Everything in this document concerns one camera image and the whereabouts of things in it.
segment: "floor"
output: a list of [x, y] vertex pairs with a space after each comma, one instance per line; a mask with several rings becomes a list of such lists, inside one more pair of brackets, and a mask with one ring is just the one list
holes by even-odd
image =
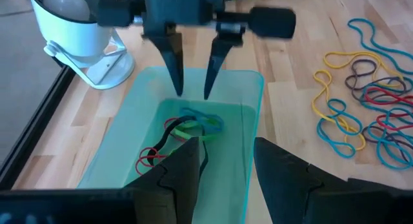
[[0, 0], [0, 164], [60, 68], [43, 52], [30, 0]]
[[[358, 34], [347, 26], [347, 21], [354, 17], [364, 17], [376, 24], [377, 42], [413, 52], [413, 0], [240, 0], [228, 3], [227, 10], [247, 12], [254, 5], [287, 6], [297, 14], [293, 40], [264, 40], [247, 32], [243, 47], [231, 50], [223, 65], [227, 70], [256, 70], [265, 77], [258, 136], [342, 179], [360, 178], [413, 189], [413, 171], [384, 167], [377, 160], [373, 145], [352, 159], [339, 157], [318, 138], [319, 118], [310, 107], [312, 98], [321, 90], [312, 74], [326, 69], [333, 75], [331, 96], [345, 100], [348, 112], [357, 115], [364, 125], [372, 121], [377, 114], [357, 105], [343, 85], [344, 78], [350, 75], [349, 68], [330, 70], [323, 56], [329, 51], [362, 50]], [[369, 37], [370, 30], [362, 28]], [[184, 36], [185, 65], [205, 68], [216, 33], [206, 28], [180, 31]], [[147, 66], [164, 65], [153, 44], [141, 39], [141, 27], [119, 29], [118, 33], [135, 57], [134, 73], [127, 82], [106, 91], [91, 89], [75, 78], [15, 188], [76, 187], [138, 73]], [[411, 68], [411, 60], [396, 59]], [[344, 59], [337, 57], [332, 61]], [[328, 111], [324, 101], [317, 106]], [[332, 136], [342, 137], [336, 129], [331, 131]], [[254, 170], [247, 217], [249, 223], [270, 223]]]

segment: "wooden table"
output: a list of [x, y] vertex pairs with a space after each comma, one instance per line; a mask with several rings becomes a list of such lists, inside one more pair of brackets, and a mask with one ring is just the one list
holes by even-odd
[[[264, 41], [247, 32], [244, 47], [231, 50], [223, 65], [224, 69], [257, 70], [264, 75], [267, 86], [258, 135], [340, 178], [413, 188], [413, 170], [397, 172], [385, 168], [377, 160], [372, 145], [353, 159], [339, 157], [317, 137], [319, 118], [310, 108], [311, 99], [321, 89], [312, 74], [326, 68], [322, 61], [324, 54], [362, 50], [358, 34], [347, 27], [349, 19], [370, 19], [378, 27], [378, 42], [413, 52], [413, 0], [240, 0], [230, 2], [227, 10], [247, 12], [254, 5], [289, 6], [297, 13], [292, 41]], [[184, 37], [185, 66], [206, 68], [214, 31], [195, 28], [180, 31]], [[142, 28], [118, 32], [135, 57], [134, 73], [122, 85], [106, 91], [94, 90], [76, 77], [15, 188], [75, 188], [137, 74], [146, 66], [164, 65], [152, 43], [141, 39]], [[407, 68], [412, 64], [408, 59], [396, 59]], [[343, 84], [350, 70], [330, 71], [334, 77], [332, 97], [345, 100], [348, 111], [364, 125], [370, 123], [377, 114], [358, 105]], [[323, 100], [317, 106], [327, 113]], [[270, 223], [255, 174], [251, 183], [248, 220]]]

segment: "transparent container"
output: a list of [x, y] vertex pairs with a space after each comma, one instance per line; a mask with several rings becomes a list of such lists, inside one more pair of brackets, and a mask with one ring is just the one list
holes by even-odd
[[[244, 223], [264, 79], [254, 71], [221, 70], [205, 101], [206, 72], [186, 68], [181, 97], [165, 67], [140, 72], [78, 188], [121, 188], [138, 178], [135, 162], [141, 149], [153, 147], [165, 120], [189, 107], [219, 115], [225, 122], [223, 132], [205, 142], [209, 162], [193, 223]], [[174, 141], [169, 139], [165, 148]]]

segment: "black frame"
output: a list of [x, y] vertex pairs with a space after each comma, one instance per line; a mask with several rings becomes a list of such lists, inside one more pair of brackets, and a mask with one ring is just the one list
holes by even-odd
[[76, 74], [69, 66], [53, 59], [62, 70], [1, 165], [0, 190], [13, 187]]

